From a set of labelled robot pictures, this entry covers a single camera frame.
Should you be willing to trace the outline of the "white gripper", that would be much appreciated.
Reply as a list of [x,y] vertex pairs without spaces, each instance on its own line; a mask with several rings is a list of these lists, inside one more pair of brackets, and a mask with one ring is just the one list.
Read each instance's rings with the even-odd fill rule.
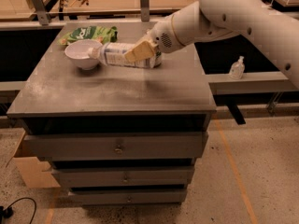
[[162,53],[172,53],[181,48],[169,19],[158,21],[137,44],[124,53],[124,58],[129,63],[146,60],[155,55],[157,47]]

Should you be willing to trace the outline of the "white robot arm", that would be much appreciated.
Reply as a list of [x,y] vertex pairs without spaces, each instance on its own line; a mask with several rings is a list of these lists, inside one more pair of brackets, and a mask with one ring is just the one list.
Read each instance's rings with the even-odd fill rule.
[[299,87],[299,20],[261,0],[198,0],[158,21],[124,54],[136,62],[196,42],[242,35]]

